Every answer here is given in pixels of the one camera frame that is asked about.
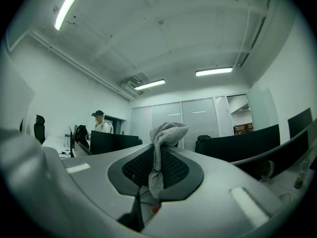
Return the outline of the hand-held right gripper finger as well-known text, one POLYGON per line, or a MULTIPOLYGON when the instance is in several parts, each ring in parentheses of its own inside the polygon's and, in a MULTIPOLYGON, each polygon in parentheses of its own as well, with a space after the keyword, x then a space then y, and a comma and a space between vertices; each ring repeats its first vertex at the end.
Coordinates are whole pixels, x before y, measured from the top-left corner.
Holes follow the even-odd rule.
POLYGON ((127 238, 66 171, 58 154, 17 130, 0 130, 0 170, 14 199, 56 238, 127 238))

